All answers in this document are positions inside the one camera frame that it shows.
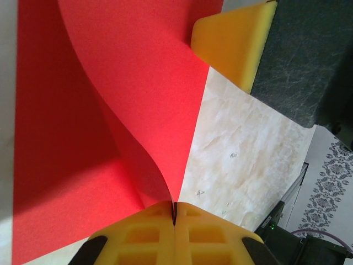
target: yellow foam clamp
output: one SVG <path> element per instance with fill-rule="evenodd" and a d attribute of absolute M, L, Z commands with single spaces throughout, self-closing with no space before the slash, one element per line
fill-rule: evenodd
<path fill-rule="evenodd" d="M 191 48 L 250 93 L 276 7 L 271 1 L 201 18 L 192 30 Z"/>
<path fill-rule="evenodd" d="M 188 203 L 178 203 L 173 225 L 171 202 L 161 202 L 94 233 L 70 264 L 254 265 L 243 238 L 263 245 L 258 235 Z"/>

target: patterned fabric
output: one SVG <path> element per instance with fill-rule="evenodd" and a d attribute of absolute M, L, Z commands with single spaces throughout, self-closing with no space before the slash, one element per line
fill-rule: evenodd
<path fill-rule="evenodd" d="M 353 169 L 353 152 L 349 151 L 335 138 L 331 143 L 327 160 L 323 162 L 322 171 L 318 174 L 316 187 L 310 195 L 309 203 L 304 210 L 299 229 L 326 231 L 331 219 L 339 207 L 346 187 L 350 184 Z"/>

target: curved red paper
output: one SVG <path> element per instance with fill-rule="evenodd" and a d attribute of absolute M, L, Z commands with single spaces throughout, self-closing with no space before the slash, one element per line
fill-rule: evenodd
<path fill-rule="evenodd" d="M 192 25 L 223 1 L 58 1 L 88 77 L 177 200 L 208 70 L 189 48 Z"/>

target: red paper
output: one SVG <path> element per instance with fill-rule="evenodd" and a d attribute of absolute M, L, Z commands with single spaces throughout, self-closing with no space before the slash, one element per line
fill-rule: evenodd
<path fill-rule="evenodd" d="M 19 0 L 13 264 L 177 200 L 208 70 L 192 25 L 222 1 L 59 4 Z"/>

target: white marble paper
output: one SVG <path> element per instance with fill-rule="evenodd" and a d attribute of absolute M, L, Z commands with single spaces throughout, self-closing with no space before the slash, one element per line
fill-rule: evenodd
<path fill-rule="evenodd" d="M 210 68 L 179 201 L 256 229 L 299 176 L 313 133 Z"/>

